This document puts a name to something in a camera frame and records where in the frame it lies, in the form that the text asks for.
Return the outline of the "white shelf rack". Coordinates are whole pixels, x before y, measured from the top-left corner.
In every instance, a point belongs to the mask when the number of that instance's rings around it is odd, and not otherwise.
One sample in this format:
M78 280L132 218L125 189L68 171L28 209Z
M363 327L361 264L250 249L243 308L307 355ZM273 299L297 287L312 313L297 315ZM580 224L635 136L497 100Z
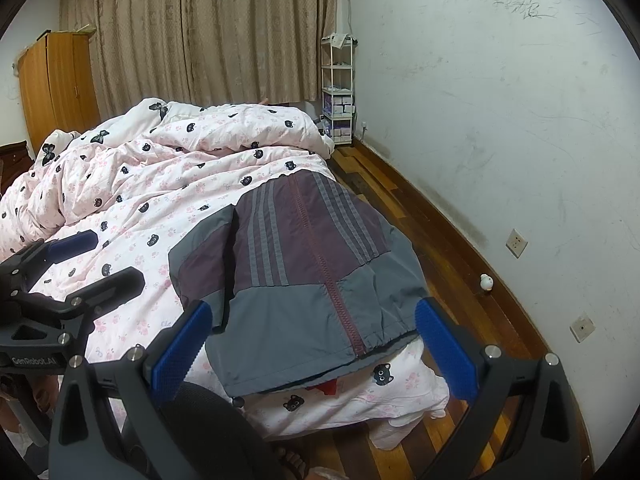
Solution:
M321 121L335 145L350 145L355 131L355 46L349 34L323 37L320 50Z

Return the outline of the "white wall socket lower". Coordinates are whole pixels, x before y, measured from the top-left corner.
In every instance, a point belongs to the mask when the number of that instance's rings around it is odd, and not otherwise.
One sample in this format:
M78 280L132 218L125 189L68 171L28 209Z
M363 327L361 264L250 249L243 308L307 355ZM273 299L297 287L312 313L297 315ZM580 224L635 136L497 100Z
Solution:
M593 320L586 314L581 315L579 318L570 324L570 332L574 336L575 340L578 344L581 344L589 337L596 326L593 323Z

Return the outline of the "grey purple zip jacket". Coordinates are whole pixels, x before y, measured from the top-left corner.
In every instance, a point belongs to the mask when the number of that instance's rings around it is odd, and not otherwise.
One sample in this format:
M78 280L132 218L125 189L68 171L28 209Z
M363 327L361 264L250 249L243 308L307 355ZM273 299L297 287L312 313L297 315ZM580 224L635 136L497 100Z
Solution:
M318 172L246 192L171 248L185 307L207 304L205 351L232 398L355 373L416 336L426 281L410 240Z

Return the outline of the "pink cat print duvet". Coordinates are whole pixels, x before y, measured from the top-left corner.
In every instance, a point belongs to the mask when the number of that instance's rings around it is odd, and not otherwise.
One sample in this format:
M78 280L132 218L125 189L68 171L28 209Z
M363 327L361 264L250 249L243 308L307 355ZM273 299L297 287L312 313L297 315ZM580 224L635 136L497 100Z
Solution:
M36 292L55 299L130 266L139 270L143 292L101 316L87 344L92 362L118 359L149 344L186 308L168 256L187 232L286 174L308 170L337 182L328 167L333 150L332 140L294 107L201 108L145 99L94 129L47 137L32 168L2 195L1 255L10 258L37 240L96 232L96 248L36 281ZM374 445L389 450L422 418L446 414L448 386L423 363L423 351L416 335L381 361L329 382L232 398L204 344L186 378L238 402L267 439L365 422Z

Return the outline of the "beige curtain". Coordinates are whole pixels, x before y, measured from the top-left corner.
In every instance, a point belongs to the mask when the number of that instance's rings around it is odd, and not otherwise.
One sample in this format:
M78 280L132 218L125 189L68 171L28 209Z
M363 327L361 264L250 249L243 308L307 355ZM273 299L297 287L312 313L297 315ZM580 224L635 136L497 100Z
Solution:
M336 0L61 0L61 25L91 25L104 118L144 98L198 105L314 102Z

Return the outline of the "white wall socket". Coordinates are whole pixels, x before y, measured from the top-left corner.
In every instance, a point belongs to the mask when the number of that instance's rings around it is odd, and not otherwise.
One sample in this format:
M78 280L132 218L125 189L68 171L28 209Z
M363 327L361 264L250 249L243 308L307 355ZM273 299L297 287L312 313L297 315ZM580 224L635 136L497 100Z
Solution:
M586 314L581 315L579 318L570 324L570 332L574 336L575 340L578 344L581 344L589 337L596 326L593 323L593 320Z
M523 255L527 245L528 240L522 237L517 229L513 229L506 240L506 248L508 248L509 252L517 259Z

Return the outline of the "orange wooden wardrobe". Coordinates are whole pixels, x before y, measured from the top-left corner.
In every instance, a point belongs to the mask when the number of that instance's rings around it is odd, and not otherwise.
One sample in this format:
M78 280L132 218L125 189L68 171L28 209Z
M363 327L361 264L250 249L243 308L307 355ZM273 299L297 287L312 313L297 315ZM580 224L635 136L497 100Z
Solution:
M16 62L32 149L56 129L84 132L101 122L88 32L45 32Z

